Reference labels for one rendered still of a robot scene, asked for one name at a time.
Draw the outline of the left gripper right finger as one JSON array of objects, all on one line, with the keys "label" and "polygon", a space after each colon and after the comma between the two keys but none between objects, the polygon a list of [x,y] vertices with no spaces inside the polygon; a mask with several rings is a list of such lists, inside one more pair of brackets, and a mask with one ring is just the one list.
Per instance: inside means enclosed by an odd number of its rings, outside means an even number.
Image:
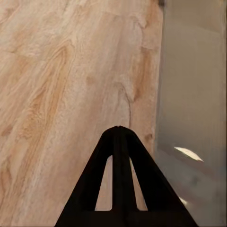
[{"label": "left gripper right finger", "polygon": [[[119,126],[126,227],[199,227],[134,131]],[[148,211],[137,208],[130,158]]]}]

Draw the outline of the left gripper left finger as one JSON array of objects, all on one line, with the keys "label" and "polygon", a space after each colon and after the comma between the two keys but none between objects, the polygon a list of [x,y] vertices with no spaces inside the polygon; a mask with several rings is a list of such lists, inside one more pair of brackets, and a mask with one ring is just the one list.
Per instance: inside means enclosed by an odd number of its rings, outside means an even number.
[{"label": "left gripper left finger", "polygon": [[[95,211],[107,159],[113,156],[113,209]],[[126,227],[119,127],[101,135],[55,227]]]}]

